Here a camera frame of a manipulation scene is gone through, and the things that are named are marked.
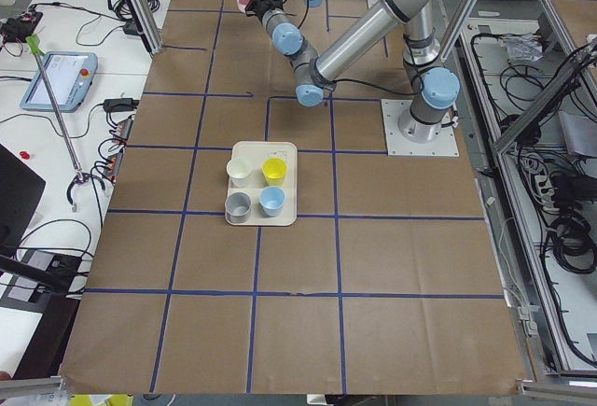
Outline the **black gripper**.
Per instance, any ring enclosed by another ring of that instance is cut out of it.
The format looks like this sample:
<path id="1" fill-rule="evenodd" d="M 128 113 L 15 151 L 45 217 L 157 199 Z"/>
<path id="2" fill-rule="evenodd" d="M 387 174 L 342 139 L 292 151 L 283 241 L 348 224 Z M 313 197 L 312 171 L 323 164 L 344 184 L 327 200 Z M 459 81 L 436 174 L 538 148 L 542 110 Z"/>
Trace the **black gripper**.
<path id="1" fill-rule="evenodd" d="M 250 0 L 245 8 L 245 14 L 247 17 L 262 18 L 268 11 L 283 7 L 283 0 Z"/>

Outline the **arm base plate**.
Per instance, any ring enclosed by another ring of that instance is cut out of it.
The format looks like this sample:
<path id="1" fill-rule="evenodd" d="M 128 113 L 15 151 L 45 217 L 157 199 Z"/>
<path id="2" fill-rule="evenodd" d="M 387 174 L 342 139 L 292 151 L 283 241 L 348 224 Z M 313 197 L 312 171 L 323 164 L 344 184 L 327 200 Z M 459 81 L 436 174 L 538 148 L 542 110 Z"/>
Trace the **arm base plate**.
<path id="1" fill-rule="evenodd" d="M 387 154 L 390 157 L 457 158 L 452 126 L 428 125 L 411 114 L 411 100 L 381 99 Z"/>

